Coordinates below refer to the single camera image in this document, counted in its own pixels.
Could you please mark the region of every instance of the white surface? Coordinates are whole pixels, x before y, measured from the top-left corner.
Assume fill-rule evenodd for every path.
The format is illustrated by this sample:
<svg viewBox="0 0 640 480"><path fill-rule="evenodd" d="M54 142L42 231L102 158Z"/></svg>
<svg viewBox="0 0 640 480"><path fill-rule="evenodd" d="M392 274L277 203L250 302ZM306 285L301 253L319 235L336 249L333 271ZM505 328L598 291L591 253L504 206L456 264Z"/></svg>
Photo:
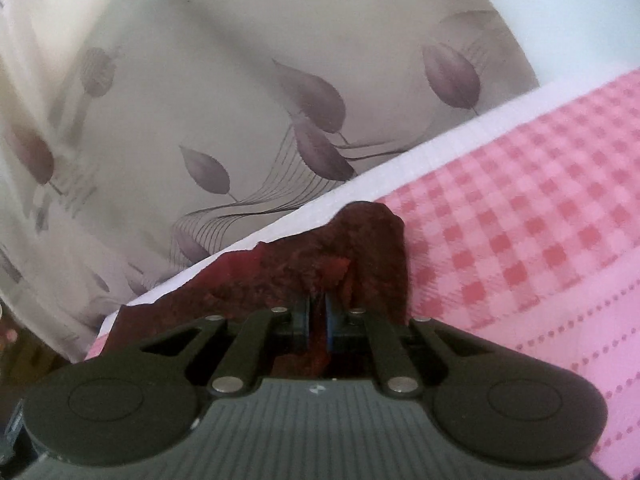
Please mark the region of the white surface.
<svg viewBox="0 0 640 480"><path fill-rule="evenodd" d="M608 62L640 64L640 0L491 0L540 84Z"/></svg>
<svg viewBox="0 0 640 480"><path fill-rule="evenodd" d="M609 65L600 70L548 84L519 97L473 121L425 142L393 160L351 180L337 189L303 205L273 224L239 240L206 260L184 270L129 304L153 303L188 282L220 254L247 250L260 242L270 242L326 224L344 205L354 200L373 201L416 178L436 170L451 160L491 142L518 124L530 121L615 79L634 67ZM100 335L111 329L117 313L103 323Z"/></svg>

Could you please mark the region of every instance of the brown cloth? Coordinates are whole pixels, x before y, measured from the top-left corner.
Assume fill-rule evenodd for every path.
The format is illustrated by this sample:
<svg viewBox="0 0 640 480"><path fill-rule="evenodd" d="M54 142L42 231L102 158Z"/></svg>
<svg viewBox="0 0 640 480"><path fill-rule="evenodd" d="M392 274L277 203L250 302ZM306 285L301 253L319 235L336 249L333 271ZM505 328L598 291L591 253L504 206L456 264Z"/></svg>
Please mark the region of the brown cloth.
<svg viewBox="0 0 640 480"><path fill-rule="evenodd" d="M364 307L404 323L408 273L403 234L404 223L385 205L350 203L323 227L261 242L251 251L222 254L155 303L121 309L104 351L210 314L239 320L261 308L331 290L345 309Z"/></svg>

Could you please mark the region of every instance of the pink gingham fabric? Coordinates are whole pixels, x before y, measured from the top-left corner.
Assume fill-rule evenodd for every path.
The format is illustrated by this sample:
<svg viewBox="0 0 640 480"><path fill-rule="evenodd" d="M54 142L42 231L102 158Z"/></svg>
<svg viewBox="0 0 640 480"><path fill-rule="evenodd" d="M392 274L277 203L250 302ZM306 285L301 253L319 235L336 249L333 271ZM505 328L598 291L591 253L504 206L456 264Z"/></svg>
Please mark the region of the pink gingham fabric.
<svg viewBox="0 0 640 480"><path fill-rule="evenodd" d="M640 474L640 71L381 202L406 225L412 313L583 374L609 407L593 460Z"/></svg>

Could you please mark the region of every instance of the metal pin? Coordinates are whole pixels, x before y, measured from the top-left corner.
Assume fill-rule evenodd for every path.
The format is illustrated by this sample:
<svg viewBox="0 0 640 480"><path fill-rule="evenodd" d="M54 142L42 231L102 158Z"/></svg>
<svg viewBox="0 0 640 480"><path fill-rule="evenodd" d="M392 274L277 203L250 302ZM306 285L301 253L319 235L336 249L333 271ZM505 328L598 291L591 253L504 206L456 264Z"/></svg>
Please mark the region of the metal pin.
<svg viewBox="0 0 640 480"><path fill-rule="evenodd" d="M398 394L410 394L418 389L418 381L411 377L392 377L386 382L388 388Z"/></svg>
<svg viewBox="0 0 640 480"><path fill-rule="evenodd" d="M218 377L211 383L211 387L221 394L234 394L243 386L242 379L233 376Z"/></svg>

